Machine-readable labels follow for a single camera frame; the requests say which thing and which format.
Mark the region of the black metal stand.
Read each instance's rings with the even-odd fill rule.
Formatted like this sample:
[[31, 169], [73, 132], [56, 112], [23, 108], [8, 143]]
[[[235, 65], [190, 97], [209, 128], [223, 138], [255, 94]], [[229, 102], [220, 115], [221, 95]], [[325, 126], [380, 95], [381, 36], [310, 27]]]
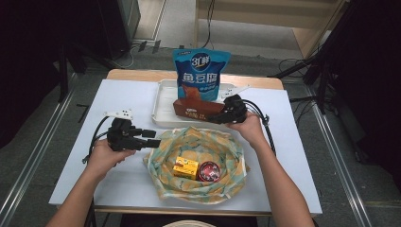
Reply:
[[316, 103], [320, 112], [325, 114], [324, 100], [330, 72], [327, 60], [320, 54], [315, 54], [306, 60], [301, 60], [288, 69], [273, 75], [273, 77], [276, 79], [283, 79], [304, 68], [306, 68], [306, 72], [302, 76], [302, 80], [305, 85], [309, 86], [313, 85], [316, 81], [319, 82], [316, 94]]

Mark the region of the white table cover sheet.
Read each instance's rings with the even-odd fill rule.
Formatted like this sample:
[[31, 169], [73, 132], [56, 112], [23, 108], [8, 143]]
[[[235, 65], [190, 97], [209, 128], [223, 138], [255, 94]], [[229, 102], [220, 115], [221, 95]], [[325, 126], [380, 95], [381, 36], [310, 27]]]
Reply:
[[[88, 154], [96, 128], [106, 131], [110, 121], [101, 123], [106, 112], [130, 109], [133, 124], [142, 129], [162, 132], [165, 129], [154, 124], [151, 114], [157, 100], [157, 82], [105, 79], [78, 134], [57, 185], [49, 199], [52, 205], [60, 205], [69, 194], [85, 165], [82, 159]], [[269, 127], [276, 149], [276, 157], [290, 178], [303, 193], [309, 211], [316, 216], [323, 212], [313, 182], [305, 151], [295, 126], [294, 117], [285, 90], [249, 88], [240, 96], [254, 102], [263, 114], [270, 117]], [[265, 216], [270, 205], [262, 179], [262, 173], [249, 144], [237, 132], [233, 133], [245, 149], [245, 163], [250, 168], [245, 186], [232, 198], [219, 204], [196, 204], [175, 198], [161, 199], [143, 162], [149, 153], [144, 148], [122, 164], [112, 168], [98, 185], [95, 193], [97, 210], [107, 212], [161, 212], [195, 214], [239, 214]]]

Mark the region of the person's dark clothing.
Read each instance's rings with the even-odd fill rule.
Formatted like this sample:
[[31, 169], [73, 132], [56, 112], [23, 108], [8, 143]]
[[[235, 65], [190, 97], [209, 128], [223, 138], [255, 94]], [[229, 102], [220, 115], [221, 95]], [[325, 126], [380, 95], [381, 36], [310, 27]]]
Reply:
[[199, 220], [217, 227], [259, 227], [256, 217], [123, 214], [119, 227], [163, 227], [178, 220]]

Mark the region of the black cabinet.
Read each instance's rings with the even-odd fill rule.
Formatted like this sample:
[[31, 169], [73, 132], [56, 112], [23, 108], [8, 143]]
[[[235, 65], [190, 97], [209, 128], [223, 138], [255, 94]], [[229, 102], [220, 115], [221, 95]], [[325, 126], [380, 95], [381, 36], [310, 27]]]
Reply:
[[107, 56], [115, 60], [131, 49], [141, 12], [138, 0], [97, 0]]

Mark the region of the metal floor rail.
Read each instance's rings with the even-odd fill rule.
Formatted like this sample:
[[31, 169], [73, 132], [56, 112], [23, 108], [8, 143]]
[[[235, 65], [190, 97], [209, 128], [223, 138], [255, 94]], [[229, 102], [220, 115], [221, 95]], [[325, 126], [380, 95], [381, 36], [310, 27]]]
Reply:
[[313, 106], [313, 112], [320, 126], [323, 134], [324, 141], [328, 147], [328, 151], [334, 162], [337, 175], [340, 178], [340, 182], [348, 203], [353, 211], [358, 227], [373, 227], [369, 215], [367, 214], [364, 202], [357, 190], [356, 184], [354, 183], [351, 173], [345, 164], [340, 148], [335, 139], [333, 132], [329, 126], [325, 113], [322, 113], [318, 104]]
[[9, 191], [2, 208], [0, 209], [0, 227], [8, 227], [22, 197], [26, 193], [28, 185], [33, 178], [41, 160], [43, 159], [46, 149], [59, 126], [65, 111], [71, 101], [71, 98], [76, 90], [79, 74], [73, 73], [68, 84], [70, 88], [63, 101], [59, 102], [49, 118], [38, 142], [35, 144], [34, 149], [31, 151], [24, 168], [19, 174], [16, 182]]

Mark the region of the yellow box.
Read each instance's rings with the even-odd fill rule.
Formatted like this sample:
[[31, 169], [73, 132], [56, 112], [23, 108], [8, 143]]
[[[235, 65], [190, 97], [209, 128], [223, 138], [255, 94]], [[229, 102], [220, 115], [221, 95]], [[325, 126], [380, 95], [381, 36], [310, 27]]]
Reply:
[[173, 174], [176, 177], [196, 180], [198, 177], [199, 163], [183, 157], [177, 157], [173, 166]]

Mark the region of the blue snack pouch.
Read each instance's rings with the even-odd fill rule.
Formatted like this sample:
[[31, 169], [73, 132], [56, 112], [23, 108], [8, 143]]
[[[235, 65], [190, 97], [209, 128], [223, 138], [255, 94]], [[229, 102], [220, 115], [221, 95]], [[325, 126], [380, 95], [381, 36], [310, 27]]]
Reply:
[[231, 54], [207, 48], [175, 49], [178, 98], [214, 101], [218, 98], [220, 73]]

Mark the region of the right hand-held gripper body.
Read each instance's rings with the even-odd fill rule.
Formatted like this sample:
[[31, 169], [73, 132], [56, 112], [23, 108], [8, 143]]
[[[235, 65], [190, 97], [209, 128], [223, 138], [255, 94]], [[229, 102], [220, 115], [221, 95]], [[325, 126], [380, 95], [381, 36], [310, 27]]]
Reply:
[[242, 123], [245, 121], [247, 107], [239, 93], [248, 88], [249, 86], [229, 88], [221, 94], [224, 102], [224, 109], [220, 117], [222, 123]]

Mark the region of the person's right hand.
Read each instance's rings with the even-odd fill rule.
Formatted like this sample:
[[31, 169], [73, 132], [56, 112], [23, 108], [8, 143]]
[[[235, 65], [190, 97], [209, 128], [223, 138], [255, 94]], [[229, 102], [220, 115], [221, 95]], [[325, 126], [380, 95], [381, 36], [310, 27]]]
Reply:
[[254, 149], [263, 148], [268, 145], [266, 137], [261, 128], [261, 120], [255, 113], [247, 112], [244, 122], [228, 123], [227, 127], [229, 129], [238, 131]]

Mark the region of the brown box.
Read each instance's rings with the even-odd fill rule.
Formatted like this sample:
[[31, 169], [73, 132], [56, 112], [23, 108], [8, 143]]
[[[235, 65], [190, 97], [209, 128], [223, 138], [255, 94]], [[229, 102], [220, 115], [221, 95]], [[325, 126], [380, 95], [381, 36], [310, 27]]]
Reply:
[[173, 102], [173, 108], [177, 116], [209, 122], [212, 116], [222, 112], [224, 105], [198, 99], [178, 98]]

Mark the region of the white plastic tray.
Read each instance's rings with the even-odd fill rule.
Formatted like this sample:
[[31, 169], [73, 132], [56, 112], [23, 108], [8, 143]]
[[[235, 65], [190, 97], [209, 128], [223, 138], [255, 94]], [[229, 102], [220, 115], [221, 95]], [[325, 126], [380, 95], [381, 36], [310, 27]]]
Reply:
[[209, 128], [223, 131], [224, 125], [207, 123], [191, 118], [180, 117], [175, 114], [173, 102], [178, 98], [178, 87], [175, 79], [163, 79], [158, 83], [158, 89], [152, 111], [154, 124], [165, 128]]

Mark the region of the red round tin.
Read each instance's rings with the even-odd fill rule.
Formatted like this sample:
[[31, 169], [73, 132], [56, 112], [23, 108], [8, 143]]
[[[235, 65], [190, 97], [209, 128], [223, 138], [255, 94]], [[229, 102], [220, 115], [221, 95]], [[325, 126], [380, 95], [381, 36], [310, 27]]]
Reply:
[[204, 162], [200, 165], [198, 176], [203, 182], [218, 182], [220, 179], [219, 166], [214, 162]]

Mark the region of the wooden table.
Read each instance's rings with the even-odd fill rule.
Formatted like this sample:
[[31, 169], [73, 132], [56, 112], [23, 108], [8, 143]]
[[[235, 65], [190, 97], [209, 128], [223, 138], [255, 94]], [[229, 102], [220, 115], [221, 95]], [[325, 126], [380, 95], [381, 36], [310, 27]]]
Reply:
[[[134, 81], [159, 83], [163, 79], [175, 79], [176, 80], [176, 73], [173, 71], [162, 71], [162, 70], [117, 70], [117, 69], [114, 69], [109, 72], [106, 79], [129, 80], [129, 81], [134, 80]], [[245, 77], [245, 76], [223, 74], [221, 76], [221, 81], [223, 84], [234, 85], [235, 87], [249, 86], [249, 88], [284, 90], [282, 81], [280, 79], [275, 79], [275, 78]], [[193, 212], [189, 212], [189, 213], [124, 212], [124, 213], [170, 214], [170, 215], [210, 215], [210, 214], [195, 214]], [[222, 215], [214, 215], [214, 216], [250, 216], [250, 215], [222, 214]]]

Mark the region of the fruit-print cloth bag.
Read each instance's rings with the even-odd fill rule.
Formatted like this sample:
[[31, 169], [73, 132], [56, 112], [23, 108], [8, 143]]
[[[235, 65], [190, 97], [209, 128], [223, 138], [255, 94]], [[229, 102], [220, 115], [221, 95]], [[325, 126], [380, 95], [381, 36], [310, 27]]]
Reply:
[[[199, 204], [218, 204], [235, 196], [245, 185], [248, 167], [240, 143], [228, 132], [187, 127], [165, 131], [160, 147], [144, 158], [160, 199], [175, 198]], [[218, 182], [176, 177], [177, 157], [219, 166]]]

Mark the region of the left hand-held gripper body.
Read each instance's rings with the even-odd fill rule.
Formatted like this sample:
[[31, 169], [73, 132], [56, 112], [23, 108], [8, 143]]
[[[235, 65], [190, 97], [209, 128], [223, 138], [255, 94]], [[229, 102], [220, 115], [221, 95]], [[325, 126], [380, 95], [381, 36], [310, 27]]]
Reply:
[[105, 116], [113, 117], [112, 125], [107, 131], [107, 140], [114, 151], [129, 149], [140, 150], [138, 141], [131, 134], [134, 127], [131, 125], [131, 109], [119, 112], [105, 112]]

